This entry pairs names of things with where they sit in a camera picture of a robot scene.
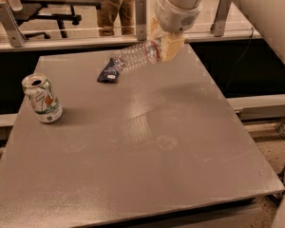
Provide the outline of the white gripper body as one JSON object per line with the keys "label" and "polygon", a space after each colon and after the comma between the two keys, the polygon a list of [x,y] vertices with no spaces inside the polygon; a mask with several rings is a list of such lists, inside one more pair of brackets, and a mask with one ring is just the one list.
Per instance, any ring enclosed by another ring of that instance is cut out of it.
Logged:
{"label": "white gripper body", "polygon": [[193,27],[200,13],[200,0],[156,0],[154,10],[163,31],[181,33]]}

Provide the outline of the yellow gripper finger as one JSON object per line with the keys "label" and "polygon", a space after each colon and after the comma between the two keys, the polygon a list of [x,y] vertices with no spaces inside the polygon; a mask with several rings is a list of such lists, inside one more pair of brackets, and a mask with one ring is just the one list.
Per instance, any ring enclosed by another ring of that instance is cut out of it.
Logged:
{"label": "yellow gripper finger", "polygon": [[155,40],[162,37],[162,28],[156,16],[153,16],[150,23],[149,39]]}
{"label": "yellow gripper finger", "polygon": [[172,61],[184,45],[185,38],[182,34],[167,34],[161,38],[161,60]]}

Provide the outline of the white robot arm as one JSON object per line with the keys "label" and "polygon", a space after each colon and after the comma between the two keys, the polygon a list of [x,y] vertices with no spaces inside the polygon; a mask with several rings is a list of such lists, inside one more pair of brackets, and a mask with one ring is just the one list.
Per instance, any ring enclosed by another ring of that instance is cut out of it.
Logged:
{"label": "white robot arm", "polygon": [[[156,0],[153,38],[182,37],[193,27],[201,0]],[[231,0],[285,65],[285,0]]]}

